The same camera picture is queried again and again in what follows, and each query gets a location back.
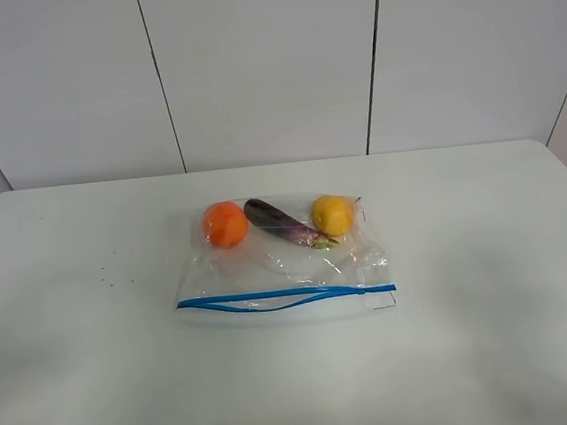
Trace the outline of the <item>clear zip bag blue seal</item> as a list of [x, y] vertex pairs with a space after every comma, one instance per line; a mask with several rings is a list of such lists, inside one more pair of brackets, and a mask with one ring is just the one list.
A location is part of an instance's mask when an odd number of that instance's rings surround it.
[[[264, 200], [317, 230], [310, 209], [325, 195], [282, 194], [227, 201], [243, 209], [249, 199]], [[354, 224], [345, 236], [329, 236], [339, 244], [327, 250], [281, 240], [249, 221], [247, 236], [240, 244], [215, 248], [201, 227], [202, 215], [211, 204], [180, 213], [184, 260], [175, 297], [177, 317], [193, 326], [214, 328], [279, 326], [361, 317], [396, 306], [398, 290], [389, 259], [372, 236], [362, 199], [341, 197], [355, 203]]]

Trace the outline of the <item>purple eggplant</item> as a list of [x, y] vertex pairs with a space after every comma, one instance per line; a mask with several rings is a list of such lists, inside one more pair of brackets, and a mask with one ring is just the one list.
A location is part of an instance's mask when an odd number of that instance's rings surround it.
[[328, 235], [304, 225], [264, 200], [247, 200], [243, 213], [247, 220], [260, 230], [304, 248], [327, 250], [339, 244]]

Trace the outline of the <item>orange fruit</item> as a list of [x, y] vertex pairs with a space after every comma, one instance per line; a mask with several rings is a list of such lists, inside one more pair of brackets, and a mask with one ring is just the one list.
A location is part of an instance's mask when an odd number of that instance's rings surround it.
[[233, 248], [249, 230], [243, 209], [233, 201], [221, 201], [207, 207], [201, 219], [203, 236], [215, 248]]

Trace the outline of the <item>yellow lemon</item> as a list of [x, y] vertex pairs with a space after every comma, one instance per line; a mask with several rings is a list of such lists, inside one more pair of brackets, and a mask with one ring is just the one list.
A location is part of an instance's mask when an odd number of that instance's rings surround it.
[[347, 235], [351, 231], [356, 214], [354, 201], [337, 195], [318, 197], [310, 211], [314, 227], [331, 237]]

